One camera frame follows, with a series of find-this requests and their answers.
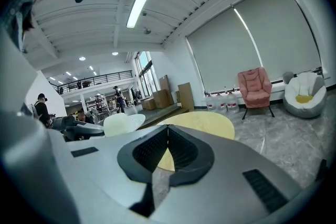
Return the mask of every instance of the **black cap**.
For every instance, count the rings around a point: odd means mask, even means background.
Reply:
[[[43,93],[40,93],[38,95],[38,98],[37,99],[41,99],[41,98],[44,98],[46,101],[48,101],[48,99],[45,97],[45,95]]]

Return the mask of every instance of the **yellow round table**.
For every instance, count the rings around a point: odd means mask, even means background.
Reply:
[[[192,128],[232,140],[235,138],[235,129],[232,122],[227,117],[214,112],[199,111],[183,113],[158,123],[158,125],[163,124],[174,124]],[[160,160],[158,167],[169,171],[175,171],[173,157],[168,149]]]

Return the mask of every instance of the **floor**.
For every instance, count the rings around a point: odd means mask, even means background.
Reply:
[[[289,114],[283,104],[237,114],[228,114],[235,127],[235,140],[240,141],[286,171],[302,188],[316,178],[322,159],[330,165],[336,152],[336,90],[328,92],[327,106],[315,119],[300,119]],[[153,173],[154,203],[157,207],[167,195],[168,172],[157,168]]]
[[[163,109],[154,109],[154,110],[144,110],[142,109],[141,105],[133,105],[129,106],[128,108],[125,108],[125,114],[130,116],[134,114],[143,114],[146,116],[146,120],[144,122],[144,125],[146,125],[149,122],[153,122],[162,116],[172,113],[177,108],[177,104],[170,105],[167,108]]]

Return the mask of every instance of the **white bean bag chair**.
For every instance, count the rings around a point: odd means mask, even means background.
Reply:
[[[316,73],[301,73],[292,78],[285,88],[283,103],[291,114],[313,118],[321,114],[327,102],[324,80]]]

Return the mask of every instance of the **cardboard box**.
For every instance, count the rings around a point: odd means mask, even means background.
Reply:
[[[149,97],[140,99],[142,109],[147,109],[146,108],[146,100],[148,100],[148,99],[149,99]]]
[[[146,100],[140,100],[142,109],[146,109]]]
[[[156,109],[154,98],[149,98],[145,101],[146,109],[147,110],[153,110]]]
[[[181,107],[184,109],[189,109],[189,111],[194,111],[194,98],[191,92],[190,83],[178,85],[178,90],[180,92]]]
[[[181,102],[180,91],[176,91],[175,93],[176,93],[177,102],[180,103]]]
[[[161,90],[166,90],[167,91],[167,97],[168,97],[168,101],[169,104],[173,104],[174,103],[174,99],[169,87],[169,80],[168,80],[168,76],[164,75],[163,77],[161,77],[159,79],[159,83],[160,83],[160,88]]]
[[[153,97],[154,97],[155,105],[158,109],[163,109],[169,106],[167,90],[160,90],[157,92],[153,92]]]

